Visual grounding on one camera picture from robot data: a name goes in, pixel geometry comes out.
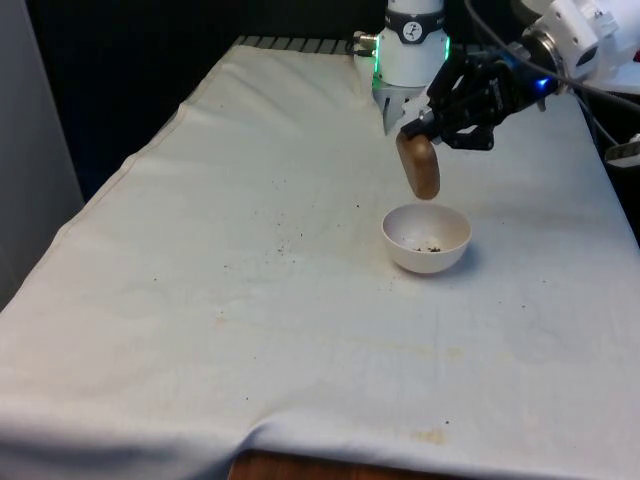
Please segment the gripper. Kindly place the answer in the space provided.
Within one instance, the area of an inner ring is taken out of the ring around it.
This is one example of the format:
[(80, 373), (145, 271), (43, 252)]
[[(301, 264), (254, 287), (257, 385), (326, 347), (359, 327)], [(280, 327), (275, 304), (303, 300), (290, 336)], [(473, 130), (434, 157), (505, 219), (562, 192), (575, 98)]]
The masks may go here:
[(507, 52), (492, 58), (451, 55), (427, 89), (427, 109), (400, 130), (452, 149), (488, 151), (496, 121), (544, 101), (560, 82)]

